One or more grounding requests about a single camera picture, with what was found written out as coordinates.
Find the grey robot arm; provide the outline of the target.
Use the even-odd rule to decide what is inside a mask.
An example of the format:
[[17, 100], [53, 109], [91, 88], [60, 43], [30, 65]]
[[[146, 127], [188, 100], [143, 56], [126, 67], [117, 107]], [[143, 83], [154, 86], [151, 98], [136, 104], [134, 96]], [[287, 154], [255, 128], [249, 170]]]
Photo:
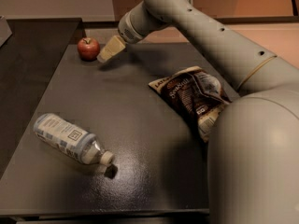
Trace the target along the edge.
[[210, 223], [299, 224], [299, 69], [192, 0], [142, 0], [122, 17], [100, 62], [169, 24], [240, 95], [221, 112], [208, 143]]

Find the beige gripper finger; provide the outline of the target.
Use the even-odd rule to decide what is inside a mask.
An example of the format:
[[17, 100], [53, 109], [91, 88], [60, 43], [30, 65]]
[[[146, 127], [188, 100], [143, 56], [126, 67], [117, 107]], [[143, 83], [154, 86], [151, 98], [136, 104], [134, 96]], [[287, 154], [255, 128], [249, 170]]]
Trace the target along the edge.
[[105, 63], [123, 51], [125, 47], [126, 43], [122, 37], [120, 35], [113, 35], [100, 50], [97, 60], [100, 63]]

